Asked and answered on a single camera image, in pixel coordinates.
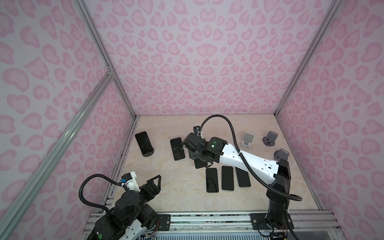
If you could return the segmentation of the black phone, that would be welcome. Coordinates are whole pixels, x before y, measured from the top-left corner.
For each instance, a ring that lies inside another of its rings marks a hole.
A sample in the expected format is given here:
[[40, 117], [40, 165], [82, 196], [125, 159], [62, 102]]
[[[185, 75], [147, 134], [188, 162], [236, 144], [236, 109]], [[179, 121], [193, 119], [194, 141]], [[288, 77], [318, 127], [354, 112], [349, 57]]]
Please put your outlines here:
[[219, 192], [218, 171], [216, 168], [206, 169], [206, 189], [208, 193]]
[[175, 161], [179, 161], [185, 158], [184, 146], [181, 138], [174, 138], [170, 140], [172, 153]]
[[222, 190], [234, 190], [234, 170], [233, 167], [222, 166]]
[[139, 148], [141, 150], [141, 153], [142, 151], [145, 149], [145, 148], [151, 148], [153, 147], [152, 144], [151, 144], [151, 141], [149, 139], [149, 136], [147, 134], [147, 132], [141, 132], [141, 133], [138, 133], [138, 134], [135, 134], [135, 138], [137, 140], [137, 143], [139, 145]]
[[203, 162], [199, 159], [194, 160], [195, 168], [200, 169], [200, 168], [206, 168], [208, 166], [207, 162]]

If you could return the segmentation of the grey phone stand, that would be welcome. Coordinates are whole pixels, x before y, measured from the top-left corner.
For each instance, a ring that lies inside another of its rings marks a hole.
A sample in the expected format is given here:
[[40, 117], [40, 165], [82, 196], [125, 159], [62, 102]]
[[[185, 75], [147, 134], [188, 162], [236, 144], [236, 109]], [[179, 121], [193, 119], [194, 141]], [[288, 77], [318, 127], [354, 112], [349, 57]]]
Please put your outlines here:
[[276, 144], [277, 138], [278, 138], [277, 133], [273, 131], [269, 131], [268, 134], [265, 137], [263, 137], [262, 141], [265, 146], [273, 147]]

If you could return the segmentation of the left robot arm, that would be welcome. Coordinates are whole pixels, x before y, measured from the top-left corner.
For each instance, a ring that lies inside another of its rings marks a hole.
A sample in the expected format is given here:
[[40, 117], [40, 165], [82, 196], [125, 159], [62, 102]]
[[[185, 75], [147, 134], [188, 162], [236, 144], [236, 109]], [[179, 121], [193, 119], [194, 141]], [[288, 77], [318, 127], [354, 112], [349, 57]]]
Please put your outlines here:
[[[94, 174], [86, 178], [79, 189], [79, 199], [87, 206], [105, 211], [88, 235], [88, 240], [135, 240], [147, 234], [151, 238], [160, 230], [158, 213], [148, 204], [161, 191], [161, 175], [157, 175], [147, 181], [146, 184], [138, 186], [134, 172], [125, 174], [119, 182], [103, 174]], [[124, 188], [125, 192], [109, 209], [101, 204], [92, 203], [84, 197], [86, 184], [94, 179], [102, 178], [109, 183]]]

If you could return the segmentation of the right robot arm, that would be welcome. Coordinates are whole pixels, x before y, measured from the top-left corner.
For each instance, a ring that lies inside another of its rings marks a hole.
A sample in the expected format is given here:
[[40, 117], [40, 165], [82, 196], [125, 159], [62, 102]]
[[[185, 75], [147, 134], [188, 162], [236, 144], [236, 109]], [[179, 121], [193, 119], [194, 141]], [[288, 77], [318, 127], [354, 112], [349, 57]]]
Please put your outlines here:
[[203, 162], [222, 163], [250, 173], [267, 188], [269, 208], [265, 216], [270, 229], [281, 228], [286, 220], [289, 203], [291, 172], [286, 160], [267, 160], [241, 151], [238, 147], [220, 138], [209, 141], [190, 133], [182, 142], [194, 157]]

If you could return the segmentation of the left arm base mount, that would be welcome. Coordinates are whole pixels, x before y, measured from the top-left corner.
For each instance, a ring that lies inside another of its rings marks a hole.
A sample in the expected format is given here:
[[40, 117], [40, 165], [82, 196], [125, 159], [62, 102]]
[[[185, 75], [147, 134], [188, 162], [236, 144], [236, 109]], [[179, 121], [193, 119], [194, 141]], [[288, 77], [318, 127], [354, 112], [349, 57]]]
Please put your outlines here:
[[148, 231], [169, 231], [171, 225], [171, 215], [156, 215], [150, 217], [149, 221], [144, 225]]

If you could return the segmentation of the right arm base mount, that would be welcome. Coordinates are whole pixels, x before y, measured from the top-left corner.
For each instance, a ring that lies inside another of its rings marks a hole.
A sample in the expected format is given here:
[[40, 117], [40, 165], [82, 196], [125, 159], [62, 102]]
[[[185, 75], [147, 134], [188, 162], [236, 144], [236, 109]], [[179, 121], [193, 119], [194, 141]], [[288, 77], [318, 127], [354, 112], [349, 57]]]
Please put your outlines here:
[[251, 218], [251, 224], [253, 227], [253, 230], [266, 230], [266, 231], [272, 231], [272, 230], [289, 230], [289, 228], [294, 229], [294, 223], [291, 218], [291, 215], [288, 214], [288, 220], [286, 220], [285, 217], [283, 217], [282, 221], [268, 221], [266, 219], [267, 214], [266, 213], [253, 213], [250, 214]]

